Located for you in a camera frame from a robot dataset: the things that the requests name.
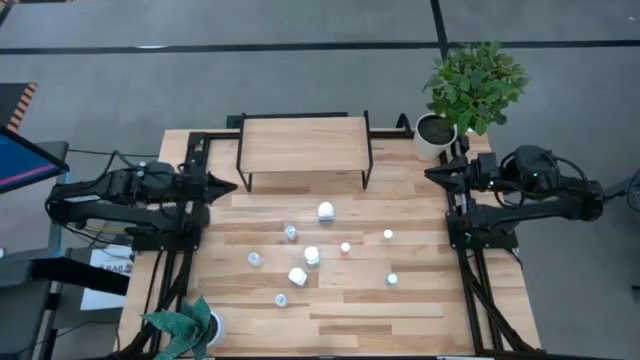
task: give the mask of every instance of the white flower pot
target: white flower pot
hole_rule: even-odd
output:
[[[211,347],[214,345],[218,345],[224,340],[225,335],[227,334],[227,323],[224,317],[221,314],[211,312],[211,316],[213,316],[218,322],[218,332],[213,335],[213,339],[209,341],[207,347]]]
[[[424,114],[418,119],[415,126],[415,133],[413,135],[413,151],[415,152],[418,159],[420,159],[421,161],[431,161],[436,157],[438,157],[438,155],[440,155],[440,153],[442,153],[447,147],[449,147],[449,145],[451,145],[453,141],[456,139],[456,137],[458,136],[458,130],[454,125],[453,137],[448,143],[442,144],[442,145],[436,145],[428,142],[426,139],[420,136],[420,133],[418,132],[418,125],[420,125],[421,121],[428,121],[429,120],[428,117],[430,116],[436,116],[436,114],[435,113]]]

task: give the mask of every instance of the wooden plank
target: wooden plank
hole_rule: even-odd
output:
[[[187,138],[188,131],[167,131],[160,158],[181,163]],[[471,144],[476,152],[489,150],[486,137],[471,135]],[[239,188],[210,207],[212,223],[194,255],[187,293],[189,301],[203,296],[226,318],[227,337],[209,356],[473,353],[458,260],[444,223],[444,192],[423,173],[436,163],[419,162],[410,140],[374,140],[373,149],[367,191],[357,176],[262,174],[254,177],[255,194]],[[236,154],[237,141],[214,141],[208,170],[239,183]],[[333,223],[318,223],[322,201],[334,204]],[[294,243],[284,237],[288,224],[299,230]],[[393,230],[391,241],[382,236],[385,229]],[[347,256],[342,242],[352,245]],[[316,268],[302,257],[309,245],[321,254]],[[261,267],[248,264],[251,251],[263,257]],[[485,253],[496,304],[525,341],[539,346],[518,263],[504,251]],[[123,344],[139,329],[154,260],[153,252],[136,258],[120,326]],[[306,287],[287,279],[294,266],[309,274]],[[151,308],[163,268],[164,260]],[[384,282],[390,272],[399,278],[393,288]],[[280,293],[289,307],[274,305]],[[486,318],[481,323],[488,335]],[[161,346],[168,340],[163,337]]]
[[[369,167],[363,117],[246,119],[244,172],[355,171]]]

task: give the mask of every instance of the potted plant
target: potted plant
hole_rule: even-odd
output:
[[[499,53],[500,43],[453,49],[422,89],[431,88],[432,102],[416,123],[414,146],[420,160],[435,159],[467,129],[484,135],[491,123],[504,124],[502,113],[518,101],[528,82],[525,70],[511,56]]]
[[[172,360],[189,350],[193,350],[196,360],[202,360],[207,355],[207,347],[219,344],[224,336],[222,317],[211,312],[202,297],[193,305],[183,302],[180,312],[163,310],[143,318],[171,335],[169,345],[155,360]]]

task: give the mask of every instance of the wooden table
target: wooden table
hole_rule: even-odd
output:
[[[168,130],[160,159],[174,166],[184,161],[188,133]],[[490,151],[486,137],[470,140],[470,158]],[[372,145],[375,168],[366,191],[353,173],[264,174],[256,178],[254,194],[239,188],[211,206],[212,223],[195,252],[188,291],[189,301],[203,295],[227,318],[226,340],[210,355],[473,354],[457,257],[444,222],[444,191],[423,175],[437,162],[418,161],[411,140]],[[239,182],[237,147],[236,140],[214,141],[209,170]],[[329,225],[317,220],[322,201],[335,207]],[[286,224],[299,230],[294,245],[285,240]],[[385,229],[394,231],[389,243],[383,241]],[[351,244],[348,257],[340,254],[342,242]],[[304,265],[308,245],[320,249],[317,269]],[[249,266],[251,251],[264,257],[262,267]],[[539,346],[519,265],[502,250],[485,254],[496,305],[525,341]],[[155,258],[154,252],[136,257],[120,323],[123,344],[140,328]],[[308,270],[305,288],[287,279],[294,266]],[[390,272],[399,277],[394,288],[385,285]],[[279,293],[287,294],[289,307],[274,305]]]
[[[362,117],[244,119],[238,173],[249,192],[254,173],[358,171],[367,188],[369,119]],[[249,181],[243,173],[249,173]]]

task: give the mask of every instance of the monitor screen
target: monitor screen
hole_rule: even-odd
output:
[[[0,128],[0,194],[67,171],[59,159],[14,132]]]

